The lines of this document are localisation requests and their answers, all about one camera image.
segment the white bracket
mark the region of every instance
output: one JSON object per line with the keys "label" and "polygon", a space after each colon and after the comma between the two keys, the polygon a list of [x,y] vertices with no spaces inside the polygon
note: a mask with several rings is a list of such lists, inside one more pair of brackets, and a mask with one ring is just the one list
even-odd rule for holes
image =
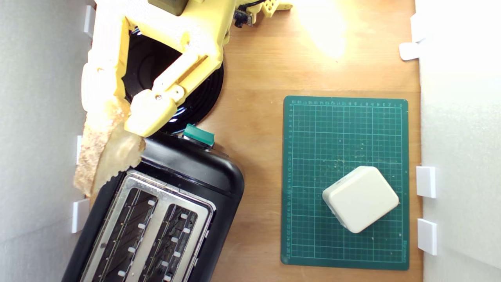
{"label": "white bracket", "polygon": [[96,10],[90,5],[85,8],[84,33],[90,38],[94,36],[94,22],[96,20]]}
{"label": "white bracket", "polygon": [[417,195],[436,198],[434,167],[416,167],[416,188]]}
{"label": "white bracket", "polygon": [[417,247],[431,255],[437,255],[436,223],[422,218],[417,220]]}
{"label": "white bracket", "polygon": [[77,233],[84,228],[85,221],[89,217],[91,205],[89,199],[73,202],[73,219],[71,233]]}
{"label": "white bracket", "polygon": [[415,13],[410,17],[412,42],[404,42],[398,46],[400,58],[404,61],[419,58],[421,55],[419,42],[426,38],[428,25],[421,14]]}

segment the cutting mat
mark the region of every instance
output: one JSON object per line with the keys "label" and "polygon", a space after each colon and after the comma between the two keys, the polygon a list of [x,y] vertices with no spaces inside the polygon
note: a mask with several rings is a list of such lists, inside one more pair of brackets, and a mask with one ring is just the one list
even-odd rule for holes
{"label": "cutting mat", "polygon": [[[284,264],[409,269],[406,100],[288,96],[283,150]],[[377,167],[400,204],[354,234],[322,191],[358,166]]]}

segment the black cable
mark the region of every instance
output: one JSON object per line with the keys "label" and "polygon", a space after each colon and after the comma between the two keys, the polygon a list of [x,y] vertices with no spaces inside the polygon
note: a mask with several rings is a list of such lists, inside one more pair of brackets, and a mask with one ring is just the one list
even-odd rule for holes
{"label": "black cable", "polygon": [[251,3],[247,3],[247,4],[242,4],[242,5],[238,6],[238,9],[240,11],[245,12],[245,11],[247,11],[247,8],[252,7],[252,6],[256,6],[257,4],[261,4],[261,3],[265,2],[265,1],[266,0],[257,0],[255,2],[251,2]]}

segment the wooden table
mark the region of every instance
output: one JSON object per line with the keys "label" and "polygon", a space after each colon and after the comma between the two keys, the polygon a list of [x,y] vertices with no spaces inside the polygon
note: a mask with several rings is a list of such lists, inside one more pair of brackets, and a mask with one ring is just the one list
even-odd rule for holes
{"label": "wooden table", "polygon": [[[419,71],[403,62],[413,0],[296,1],[292,11],[231,30],[220,99],[200,124],[235,158],[245,192],[212,281],[422,281]],[[282,114],[286,95],[405,98],[410,125],[410,269],[363,270],[280,262]]]}

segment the black toaster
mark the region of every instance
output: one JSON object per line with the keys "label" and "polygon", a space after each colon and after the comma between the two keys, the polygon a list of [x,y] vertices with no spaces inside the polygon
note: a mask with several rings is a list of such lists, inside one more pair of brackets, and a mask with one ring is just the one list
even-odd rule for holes
{"label": "black toaster", "polygon": [[213,134],[157,132],[96,198],[63,282],[210,281],[243,194]]}

